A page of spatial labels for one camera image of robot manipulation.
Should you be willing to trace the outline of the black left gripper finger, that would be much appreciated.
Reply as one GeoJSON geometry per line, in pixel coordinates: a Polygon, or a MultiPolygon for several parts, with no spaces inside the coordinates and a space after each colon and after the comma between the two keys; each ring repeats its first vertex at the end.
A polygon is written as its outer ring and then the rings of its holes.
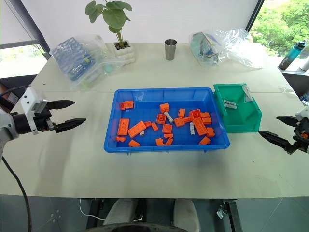
{"type": "Polygon", "coordinates": [[[58,109],[63,109],[63,108],[69,107],[73,104],[75,104],[75,102],[71,101],[71,100],[49,101],[47,103],[47,108],[49,110],[58,110],[58,109]]]}
{"type": "Polygon", "coordinates": [[[54,130],[56,131],[56,133],[68,131],[68,130],[74,129],[75,127],[80,126],[85,121],[86,121],[85,118],[74,118],[74,119],[66,120],[64,123],[61,123],[61,124],[55,123],[54,130]]]}

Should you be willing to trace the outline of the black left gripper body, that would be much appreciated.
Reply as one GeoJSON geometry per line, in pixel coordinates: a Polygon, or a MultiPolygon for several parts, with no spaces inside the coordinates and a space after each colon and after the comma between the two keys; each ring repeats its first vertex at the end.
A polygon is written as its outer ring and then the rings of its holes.
{"type": "Polygon", "coordinates": [[[57,131],[56,123],[50,119],[52,109],[56,109],[56,102],[48,102],[40,113],[35,113],[34,122],[38,131],[57,131]]]}

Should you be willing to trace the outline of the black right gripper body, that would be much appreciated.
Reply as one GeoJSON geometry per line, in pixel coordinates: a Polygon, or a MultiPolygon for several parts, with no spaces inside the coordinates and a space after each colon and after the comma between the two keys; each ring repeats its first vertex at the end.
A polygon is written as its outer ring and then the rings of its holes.
{"type": "Polygon", "coordinates": [[[296,150],[309,153],[309,122],[308,121],[289,121],[289,126],[295,127],[293,139],[295,142],[288,144],[286,152],[288,154],[294,153],[296,150]]]}

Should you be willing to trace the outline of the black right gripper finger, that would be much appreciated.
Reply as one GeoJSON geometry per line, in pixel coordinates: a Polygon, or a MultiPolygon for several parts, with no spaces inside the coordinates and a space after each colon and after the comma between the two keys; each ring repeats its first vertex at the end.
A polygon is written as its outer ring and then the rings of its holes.
{"type": "Polygon", "coordinates": [[[274,133],[269,132],[269,131],[260,130],[260,131],[258,131],[258,133],[264,139],[266,139],[268,142],[283,148],[286,152],[291,151],[292,145],[289,143],[288,140],[280,138],[277,134],[274,134],[274,133]]]}
{"type": "Polygon", "coordinates": [[[278,116],[276,119],[292,127],[295,127],[298,123],[297,118],[293,116],[278,116]]]}

